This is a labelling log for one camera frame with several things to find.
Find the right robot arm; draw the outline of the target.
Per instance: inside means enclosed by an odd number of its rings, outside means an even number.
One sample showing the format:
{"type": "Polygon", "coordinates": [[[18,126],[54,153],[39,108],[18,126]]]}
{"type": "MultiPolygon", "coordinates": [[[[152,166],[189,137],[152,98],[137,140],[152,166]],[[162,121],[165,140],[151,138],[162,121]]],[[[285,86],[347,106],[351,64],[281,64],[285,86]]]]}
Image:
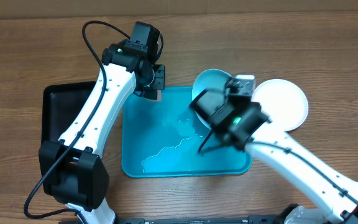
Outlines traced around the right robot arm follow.
{"type": "Polygon", "coordinates": [[[252,75],[225,75],[211,84],[219,89],[235,85],[250,91],[249,107],[233,119],[227,132],[317,206],[308,210],[296,205],[280,221],[358,223],[358,182],[334,170],[289,135],[308,114],[308,100],[298,86],[282,79],[255,86],[252,75]]]}

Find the white plate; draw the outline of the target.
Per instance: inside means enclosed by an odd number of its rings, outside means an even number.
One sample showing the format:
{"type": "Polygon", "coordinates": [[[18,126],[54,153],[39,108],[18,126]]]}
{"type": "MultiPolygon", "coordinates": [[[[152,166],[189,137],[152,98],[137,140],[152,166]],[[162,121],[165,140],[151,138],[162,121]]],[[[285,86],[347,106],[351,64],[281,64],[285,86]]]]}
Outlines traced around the white plate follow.
{"type": "Polygon", "coordinates": [[[271,79],[261,83],[252,95],[262,111],[284,131],[299,128],[307,119],[308,99],[302,89],[288,80],[271,79]]]}

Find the teal plastic tray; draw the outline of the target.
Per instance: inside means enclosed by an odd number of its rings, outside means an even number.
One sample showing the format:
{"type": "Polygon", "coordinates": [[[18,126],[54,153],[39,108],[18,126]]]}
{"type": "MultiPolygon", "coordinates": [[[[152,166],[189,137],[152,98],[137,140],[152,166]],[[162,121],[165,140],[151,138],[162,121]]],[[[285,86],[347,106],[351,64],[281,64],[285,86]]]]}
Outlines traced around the teal plastic tray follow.
{"type": "Polygon", "coordinates": [[[252,157],[219,147],[215,136],[189,109],[190,86],[167,87],[162,100],[130,95],[123,106],[122,169],[131,176],[183,177],[243,174],[252,157]]]}

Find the green and pink sponge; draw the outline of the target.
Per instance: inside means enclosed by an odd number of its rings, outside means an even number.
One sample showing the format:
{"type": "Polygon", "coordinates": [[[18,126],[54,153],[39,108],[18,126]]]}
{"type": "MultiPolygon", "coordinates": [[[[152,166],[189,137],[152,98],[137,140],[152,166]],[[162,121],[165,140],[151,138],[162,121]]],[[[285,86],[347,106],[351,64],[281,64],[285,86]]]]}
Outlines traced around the green and pink sponge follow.
{"type": "Polygon", "coordinates": [[[161,90],[145,91],[143,97],[149,101],[161,101],[162,91],[161,90]]]}

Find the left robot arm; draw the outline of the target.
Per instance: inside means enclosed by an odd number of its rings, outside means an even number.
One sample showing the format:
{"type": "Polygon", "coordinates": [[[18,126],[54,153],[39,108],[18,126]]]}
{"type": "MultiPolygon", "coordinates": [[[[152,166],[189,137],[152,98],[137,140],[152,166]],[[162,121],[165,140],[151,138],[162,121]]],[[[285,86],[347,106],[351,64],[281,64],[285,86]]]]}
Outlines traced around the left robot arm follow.
{"type": "Polygon", "coordinates": [[[72,212],[80,223],[115,223],[106,193],[109,174],[102,162],[109,132],[128,97],[158,101],[165,86],[165,68],[156,62],[163,39],[123,40],[96,57],[98,81],[71,125],[56,141],[42,141],[39,161],[40,187],[66,207],[46,213],[49,217],[72,212]]]}

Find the light blue plate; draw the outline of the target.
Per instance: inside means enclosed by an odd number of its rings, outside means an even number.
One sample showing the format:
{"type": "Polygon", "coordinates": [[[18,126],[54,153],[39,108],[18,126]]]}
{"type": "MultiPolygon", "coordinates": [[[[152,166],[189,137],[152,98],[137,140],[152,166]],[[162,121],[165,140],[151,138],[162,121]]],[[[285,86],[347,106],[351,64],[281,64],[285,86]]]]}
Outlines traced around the light blue plate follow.
{"type": "Polygon", "coordinates": [[[225,83],[232,75],[219,69],[208,69],[201,72],[193,84],[191,97],[194,100],[204,89],[223,91],[225,83]]]}

